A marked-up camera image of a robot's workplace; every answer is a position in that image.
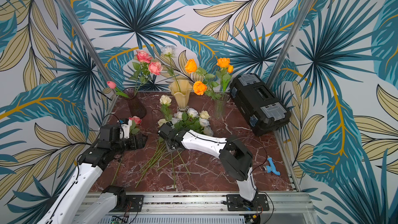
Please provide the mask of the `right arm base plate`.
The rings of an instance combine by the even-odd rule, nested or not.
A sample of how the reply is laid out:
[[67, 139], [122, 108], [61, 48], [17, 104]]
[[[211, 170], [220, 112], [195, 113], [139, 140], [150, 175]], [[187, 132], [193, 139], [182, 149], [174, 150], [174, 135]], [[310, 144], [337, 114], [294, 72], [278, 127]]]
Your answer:
[[226, 195], [226, 200], [222, 202], [230, 212], [239, 211], [269, 211], [268, 198], [264, 194], [256, 194], [252, 201], [245, 200], [239, 194]]

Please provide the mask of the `cream white rose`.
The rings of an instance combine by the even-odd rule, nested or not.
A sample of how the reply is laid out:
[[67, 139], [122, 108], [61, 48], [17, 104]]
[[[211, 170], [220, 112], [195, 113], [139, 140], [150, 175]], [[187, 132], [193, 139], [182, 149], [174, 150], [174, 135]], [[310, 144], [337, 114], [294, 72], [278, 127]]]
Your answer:
[[172, 111], [171, 111], [171, 103], [172, 103], [172, 99], [167, 96], [167, 95], [162, 95], [160, 98], [160, 104], [161, 104], [161, 108], [160, 111], [161, 113], [164, 115], [164, 118], [166, 120], [166, 122], [171, 122], [173, 115], [172, 115]]

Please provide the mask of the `pink tulip bud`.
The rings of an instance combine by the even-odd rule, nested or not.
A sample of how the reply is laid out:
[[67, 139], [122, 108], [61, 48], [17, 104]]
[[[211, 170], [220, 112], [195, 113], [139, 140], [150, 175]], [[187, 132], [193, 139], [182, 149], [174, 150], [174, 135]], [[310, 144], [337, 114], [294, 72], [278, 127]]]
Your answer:
[[121, 97], [123, 97], [125, 99], [129, 99], [130, 98], [126, 93], [121, 91], [114, 82], [108, 81], [107, 85], [108, 85], [109, 88], [114, 89], [116, 91], [116, 95], [121, 96]]

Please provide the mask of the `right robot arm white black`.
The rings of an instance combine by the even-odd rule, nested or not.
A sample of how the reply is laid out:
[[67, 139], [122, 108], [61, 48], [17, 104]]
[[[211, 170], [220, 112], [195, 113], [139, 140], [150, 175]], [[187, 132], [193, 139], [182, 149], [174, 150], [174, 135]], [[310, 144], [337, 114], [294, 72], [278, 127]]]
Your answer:
[[218, 158], [225, 172], [236, 180], [240, 197], [247, 202], [255, 199], [258, 191], [252, 174], [253, 154], [240, 140], [216, 138], [193, 130], [178, 131], [170, 122], [161, 125], [158, 135], [171, 150], [196, 150]]

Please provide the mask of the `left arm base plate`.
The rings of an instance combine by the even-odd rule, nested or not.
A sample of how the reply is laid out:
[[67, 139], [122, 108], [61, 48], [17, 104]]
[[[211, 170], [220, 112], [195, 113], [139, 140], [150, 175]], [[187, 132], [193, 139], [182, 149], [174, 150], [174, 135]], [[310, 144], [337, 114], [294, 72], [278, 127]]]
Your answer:
[[126, 195], [118, 197], [117, 205], [110, 210], [110, 213], [116, 212], [141, 212], [144, 202], [144, 195]]

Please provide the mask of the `pink rose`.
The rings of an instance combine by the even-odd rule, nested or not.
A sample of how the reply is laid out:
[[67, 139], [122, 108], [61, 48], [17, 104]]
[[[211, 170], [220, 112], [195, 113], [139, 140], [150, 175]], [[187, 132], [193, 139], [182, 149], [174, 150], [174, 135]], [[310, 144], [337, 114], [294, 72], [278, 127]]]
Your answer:
[[140, 87], [146, 84], [148, 80], [151, 78], [149, 65], [152, 57], [145, 51], [138, 50], [136, 58], [138, 62], [133, 63], [135, 71], [133, 75], [130, 77], [131, 80], [136, 81], [136, 85], [134, 87], [134, 95], [137, 95]]
[[[129, 117], [128, 120], [127, 119], [124, 119], [124, 120], [119, 119], [118, 122], [121, 124], [120, 139], [122, 140], [124, 138], [124, 128], [123, 128], [124, 125], [128, 125], [128, 127], [129, 127], [129, 135], [131, 135], [131, 132], [134, 131], [134, 130], [137, 133], [140, 131], [137, 126], [141, 124], [142, 120], [139, 117], [137, 117], [137, 116], [133, 116], [133, 117]], [[123, 160], [123, 155], [121, 155], [118, 158], [119, 164], [118, 164], [118, 167], [117, 167], [117, 170], [115, 172], [115, 175], [114, 175], [114, 178], [113, 178], [113, 181], [112, 181], [111, 185], [114, 185], [114, 182], [115, 182], [115, 180], [117, 178], [117, 175], [118, 175], [122, 160]]]
[[136, 70], [136, 78], [139, 81], [136, 89], [139, 90], [143, 85], [145, 85], [152, 78], [152, 75], [159, 76], [162, 70], [163, 67], [160, 62], [141, 62]]

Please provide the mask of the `orange rose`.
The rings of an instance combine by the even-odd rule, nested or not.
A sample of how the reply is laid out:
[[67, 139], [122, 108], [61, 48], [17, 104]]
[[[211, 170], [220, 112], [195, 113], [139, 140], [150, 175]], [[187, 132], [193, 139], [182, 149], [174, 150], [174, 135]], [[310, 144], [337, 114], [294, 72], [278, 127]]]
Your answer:
[[218, 77], [218, 79], [220, 80], [220, 93], [222, 92], [222, 69], [225, 67], [228, 67], [230, 64], [230, 59], [229, 58], [220, 58], [217, 60], [217, 66], [219, 67], [219, 69], [216, 71], [216, 76]]
[[215, 78], [214, 74], [208, 73], [203, 68], [199, 67], [196, 64], [194, 59], [188, 60], [184, 66], [184, 69], [188, 74], [195, 73], [205, 79], [214, 79]]
[[213, 100], [219, 100], [222, 97], [221, 93], [216, 93], [213, 89], [213, 84], [218, 86], [217, 82], [203, 83], [202, 81], [196, 81], [193, 85], [194, 93], [197, 95], [207, 95]]

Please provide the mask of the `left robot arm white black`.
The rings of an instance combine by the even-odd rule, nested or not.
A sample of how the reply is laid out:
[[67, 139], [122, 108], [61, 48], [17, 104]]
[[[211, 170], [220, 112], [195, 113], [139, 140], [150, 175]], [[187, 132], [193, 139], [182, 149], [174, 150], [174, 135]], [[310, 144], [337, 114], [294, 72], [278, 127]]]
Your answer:
[[132, 202], [125, 189], [108, 186], [82, 214], [78, 210], [92, 185], [117, 155], [145, 147], [148, 137], [131, 134], [130, 124], [106, 124], [99, 129], [95, 144], [78, 159], [77, 167], [40, 224], [97, 224], [109, 212], [122, 212]]

